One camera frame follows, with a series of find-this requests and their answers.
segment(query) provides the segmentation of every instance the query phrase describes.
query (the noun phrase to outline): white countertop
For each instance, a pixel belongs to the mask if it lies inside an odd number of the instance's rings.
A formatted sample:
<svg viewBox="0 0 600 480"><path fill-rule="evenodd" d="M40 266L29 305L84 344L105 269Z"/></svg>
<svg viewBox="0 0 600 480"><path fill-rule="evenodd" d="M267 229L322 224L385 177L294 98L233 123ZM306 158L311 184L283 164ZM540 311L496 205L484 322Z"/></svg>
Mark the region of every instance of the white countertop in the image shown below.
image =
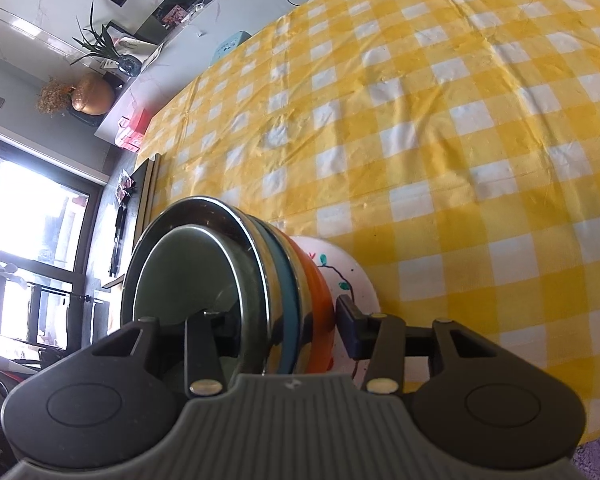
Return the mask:
<svg viewBox="0 0 600 480"><path fill-rule="evenodd" d="M291 0L302 4L308 0ZM195 77L204 72L224 40L240 30L254 36L269 23L291 12L286 0L214 0L170 35L158 59L127 83L122 94L96 130L96 136L114 142L118 122L136 108L156 113Z"/></svg>

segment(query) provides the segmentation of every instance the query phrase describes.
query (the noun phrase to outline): yellow checkered tablecloth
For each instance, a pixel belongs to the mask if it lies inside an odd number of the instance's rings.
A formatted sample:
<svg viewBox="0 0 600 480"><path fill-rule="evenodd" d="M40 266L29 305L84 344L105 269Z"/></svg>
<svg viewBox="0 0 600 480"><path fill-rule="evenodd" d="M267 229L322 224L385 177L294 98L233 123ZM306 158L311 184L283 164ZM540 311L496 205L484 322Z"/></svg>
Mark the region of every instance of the yellow checkered tablecloth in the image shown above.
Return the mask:
<svg viewBox="0 0 600 480"><path fill-rule="evenodd" d="M600 0L311 0L158 113L154 152L153 215L208 194L328 238L384 311L545 368L600 436Z"/></svg>

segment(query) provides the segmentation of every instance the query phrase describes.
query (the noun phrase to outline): metal screw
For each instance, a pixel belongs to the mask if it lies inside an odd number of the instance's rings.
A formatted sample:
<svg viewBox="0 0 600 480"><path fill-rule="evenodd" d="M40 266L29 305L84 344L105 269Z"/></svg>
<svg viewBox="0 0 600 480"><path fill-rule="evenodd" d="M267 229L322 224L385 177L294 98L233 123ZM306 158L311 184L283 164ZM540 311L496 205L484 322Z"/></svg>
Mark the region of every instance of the metal screw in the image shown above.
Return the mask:
<svg viewBox="0 0 600 480"><path fill-rule="evenodd" d="M200 379L191 383L189 391L200 397L211 397L222 391L222 383L215 379Z"/></svg>
<svg viewBox="0 0 600 480"><path fill-rule="evenodd" d="M378 379L371 379L366 384L366 390L372 394L388 395L398 390L398 383L393 379L380 377Z"/></svg>

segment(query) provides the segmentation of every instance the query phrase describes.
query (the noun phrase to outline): gold vase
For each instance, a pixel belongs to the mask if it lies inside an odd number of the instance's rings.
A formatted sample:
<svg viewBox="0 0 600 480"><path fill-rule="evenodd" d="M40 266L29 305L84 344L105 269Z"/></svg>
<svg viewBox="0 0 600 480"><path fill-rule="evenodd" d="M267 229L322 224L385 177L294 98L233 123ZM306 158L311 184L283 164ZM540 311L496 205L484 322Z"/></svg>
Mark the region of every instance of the gold vase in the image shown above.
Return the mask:
<svg viewBox="0 0 600 480"><path fill-rule="evenodd" d="M102 115L113 106L116 96L111 85L100 74L89 73L80 79L71 95L75 110L89 115Z"/></svg>

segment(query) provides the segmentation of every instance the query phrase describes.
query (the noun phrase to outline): blue bowl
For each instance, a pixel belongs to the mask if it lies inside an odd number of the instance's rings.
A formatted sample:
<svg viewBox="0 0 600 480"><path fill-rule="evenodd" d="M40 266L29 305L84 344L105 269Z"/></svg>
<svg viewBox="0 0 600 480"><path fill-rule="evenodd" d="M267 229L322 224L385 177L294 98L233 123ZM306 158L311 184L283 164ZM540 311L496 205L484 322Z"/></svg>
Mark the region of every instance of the blue bowl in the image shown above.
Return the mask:
<svg viewBox="0 0 600 480"><path fill-rule="evenodd" d="M300 349L300 297L298 295L298 284L296 283L293 270L289 266L284 249L280 246L276 238L269 233L267 225L262 220L253 216L251 216L251 220L253 220L253 224L269 247L282 292L282 355L277 373L292 374L296 367ZM272 335L273 345L280 339L280 336L277 334L279 330L280 327L274 325Z"/></svg>

